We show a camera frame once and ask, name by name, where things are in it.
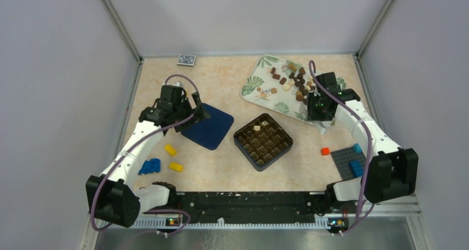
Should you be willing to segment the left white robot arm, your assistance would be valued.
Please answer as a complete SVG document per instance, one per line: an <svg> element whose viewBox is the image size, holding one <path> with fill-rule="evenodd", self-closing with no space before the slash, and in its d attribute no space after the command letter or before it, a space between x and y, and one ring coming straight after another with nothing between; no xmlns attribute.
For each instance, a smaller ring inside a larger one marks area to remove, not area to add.
<svg viewBox="0 0 469 250"><path fill-rule="evenodd" d="M140 214L155 207L164 213L175 210L178 202L174 186L157 182L137 191L133 186L150 152L169 129L181 132L210 118L199 92L191 96L195 107L181 84L165 84L154 104L140 113L131 137L114 161L99 176L87 179L85 188L92 219L128 228Z"/></svg>

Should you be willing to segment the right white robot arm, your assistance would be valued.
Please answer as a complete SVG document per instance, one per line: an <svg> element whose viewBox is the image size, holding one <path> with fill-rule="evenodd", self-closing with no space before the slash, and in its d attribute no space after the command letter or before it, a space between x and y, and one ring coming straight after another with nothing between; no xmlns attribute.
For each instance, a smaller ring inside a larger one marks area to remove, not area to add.
<svg viewBox="0 0 469 250"><path fill-rule="evenodd" d="M328 185L325 207L340 212L347 201L379 203L415 192L419 157L393 141L369 115L353 89L341 89L333 72L312 74L316 91L308 94L310 121L339 121L366 157L363 174Z"/></svg>

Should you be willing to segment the dark blue chocolate box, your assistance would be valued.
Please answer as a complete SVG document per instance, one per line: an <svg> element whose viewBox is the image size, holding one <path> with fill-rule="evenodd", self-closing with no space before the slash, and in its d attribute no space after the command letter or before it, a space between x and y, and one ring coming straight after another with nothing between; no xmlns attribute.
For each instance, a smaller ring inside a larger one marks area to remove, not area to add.
<svg viewBox="0 0 469 250"><path fill-rule="evenodd" d="M255 131L254 126L260 126L260 130ZM293 146L291 136L267 113L262 113L237 130L233 140L256 171L266 170Z"/></svg>

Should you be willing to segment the metal serving tongs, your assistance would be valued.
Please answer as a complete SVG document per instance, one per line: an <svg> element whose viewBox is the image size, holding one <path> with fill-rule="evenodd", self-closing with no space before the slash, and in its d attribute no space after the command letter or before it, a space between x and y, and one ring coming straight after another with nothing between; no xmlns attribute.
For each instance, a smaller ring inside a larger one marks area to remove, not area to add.
<svg viewBox="0 0 469 250"><path fill-rule="evenodd" d="M315 110L315 119L319 122L321 133L325 132L332 127L332 99L322 92L314 92L315 102L313 107Z"/></svg>

